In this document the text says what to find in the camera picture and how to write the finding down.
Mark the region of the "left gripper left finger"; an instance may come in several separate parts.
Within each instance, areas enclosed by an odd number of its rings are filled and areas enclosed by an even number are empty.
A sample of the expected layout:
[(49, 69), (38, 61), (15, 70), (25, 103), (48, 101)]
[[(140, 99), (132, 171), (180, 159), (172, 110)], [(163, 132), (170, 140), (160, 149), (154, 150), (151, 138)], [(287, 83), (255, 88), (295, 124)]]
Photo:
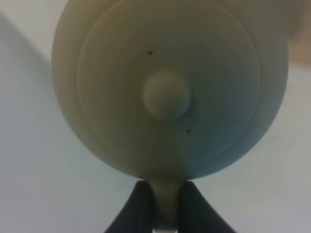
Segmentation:
[(138, 181), (128, 201), (106, 233), (152, 233), (155, 200), (147, 181)]

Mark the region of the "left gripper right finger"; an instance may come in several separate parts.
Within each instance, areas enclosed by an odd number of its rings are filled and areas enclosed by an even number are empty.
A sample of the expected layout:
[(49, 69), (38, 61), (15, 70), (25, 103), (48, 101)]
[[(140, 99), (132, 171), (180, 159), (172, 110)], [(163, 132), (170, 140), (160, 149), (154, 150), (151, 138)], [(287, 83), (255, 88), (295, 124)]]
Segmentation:
[(206, 201), (193, 182), (184, 183), (178, 196), (179, 233), (234, 233)]

